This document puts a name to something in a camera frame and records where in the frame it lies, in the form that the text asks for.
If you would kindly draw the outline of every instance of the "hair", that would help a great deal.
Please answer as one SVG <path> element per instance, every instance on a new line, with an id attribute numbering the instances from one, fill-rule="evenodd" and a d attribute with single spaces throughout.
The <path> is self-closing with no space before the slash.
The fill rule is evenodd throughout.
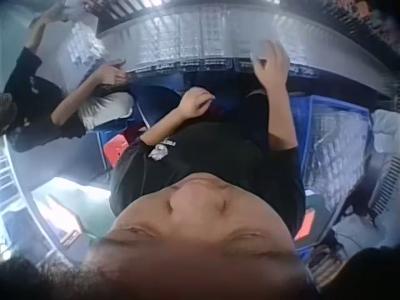
<path id="1" fill-rule="evenodd" d="M 45 264 L 37 268 L 23 257 L 12 257 L 0 264 L 0 273 L 0 293 L 3 299 L 143 299 L 139 294 L 140 290 L 134 287 L 134 282 L 129 288 L 123 287 L 95 269 L 67 267 L 62 263 Z M 311 284 L 294 282 L 293 286 L 279 291 L 278 299 L 317 299 L 317 292 Z"/>

